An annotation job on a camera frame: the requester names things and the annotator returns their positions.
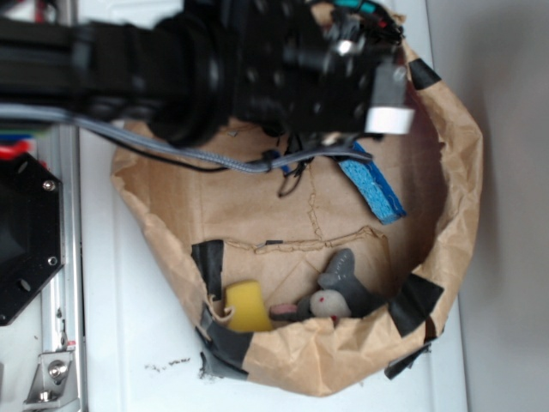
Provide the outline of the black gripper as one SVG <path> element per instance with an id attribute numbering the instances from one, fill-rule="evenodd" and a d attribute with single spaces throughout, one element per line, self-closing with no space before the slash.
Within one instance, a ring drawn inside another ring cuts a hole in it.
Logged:
<path id="1" fill-rule="evenodd" d="M 232 114 L 298 133 L 406 135 L 403 29 L 374 1 L 240 1 Z"/>

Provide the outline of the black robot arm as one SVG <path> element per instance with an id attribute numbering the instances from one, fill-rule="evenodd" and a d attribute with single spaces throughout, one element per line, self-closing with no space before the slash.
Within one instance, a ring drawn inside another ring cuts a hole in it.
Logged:
<path id="1" fill-rule="evenodd" d="M 135 119 L 176 146 L 231 118 L 317 140 L 406 134 L 402 29 L 372 1 L 189 1 L 152 28 L 1 20 L 1 101 Z"/>

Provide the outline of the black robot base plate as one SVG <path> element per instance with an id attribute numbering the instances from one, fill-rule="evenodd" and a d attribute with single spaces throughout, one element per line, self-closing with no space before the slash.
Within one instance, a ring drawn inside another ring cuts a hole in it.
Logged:
<path id="1" fill-rule="evenodd" d="M 1 326 L 63 266 L 62 189 L 30 154 L 1 162 Z"/>

